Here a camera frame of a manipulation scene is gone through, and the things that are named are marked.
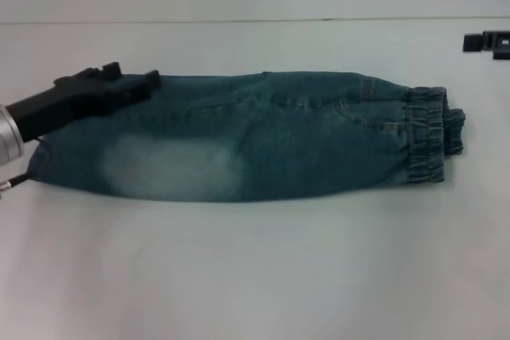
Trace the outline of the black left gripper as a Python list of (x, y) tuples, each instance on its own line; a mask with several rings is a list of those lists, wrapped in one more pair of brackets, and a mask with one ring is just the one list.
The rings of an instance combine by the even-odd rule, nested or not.
[[(114, 110), (108, 85), (122, 77), (120, 64), (87, 68), (54, 81), (54, 86), (6, 107), (25, 143), (79, 119), (107, 115)], [(115, 86), (115, 108), (130, 107), (151, 98), (162, 87), (157, 70)]]

